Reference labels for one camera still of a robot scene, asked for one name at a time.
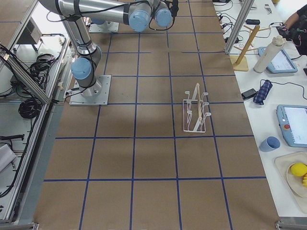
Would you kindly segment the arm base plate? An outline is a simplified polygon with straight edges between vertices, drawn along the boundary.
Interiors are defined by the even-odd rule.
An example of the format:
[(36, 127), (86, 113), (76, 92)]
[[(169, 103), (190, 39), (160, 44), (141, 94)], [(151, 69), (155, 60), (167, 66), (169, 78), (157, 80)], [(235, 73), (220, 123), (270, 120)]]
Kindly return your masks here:
[(105, 21), (103, 24), (91, 24), (89, 33), (92, 34), (111, 34), (118, 33), (119, 23)]
[(108, 97), (111, 85), (111, 75), (100, 75), (96, 77), (94, 86), (86, 89), (82, 93), (77, 89), (70, 97), (69, 104), (71, 106), (95, 106), (108, 104)]

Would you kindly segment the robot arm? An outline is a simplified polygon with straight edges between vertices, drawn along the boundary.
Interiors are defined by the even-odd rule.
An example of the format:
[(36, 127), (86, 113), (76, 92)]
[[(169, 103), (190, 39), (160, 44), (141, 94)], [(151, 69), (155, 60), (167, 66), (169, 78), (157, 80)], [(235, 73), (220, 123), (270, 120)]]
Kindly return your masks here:
[(94, 74), (101, 59), (101, 51), (91, 40), (83, 21), (93, 20), (123, 23), (141, 33), (155, 20), (160, 31), (171, 28), (179, 10), (176, 0), (135, 0), (119, 2), (113, 0), (42, 0), (40, 3), (50, 12), (60, 16), (69, 36), (74, 40), (80, 55), (71, 66), (81, 92), (100, 90)]
[(98, 27), (111, 27), (113, 25), (113, 22), (111, 21), (106, 21), (106, 20), (101, 20), (101, 19), (96, 19), (96, 18), (91, 18), (92, 23), (96, 24)]

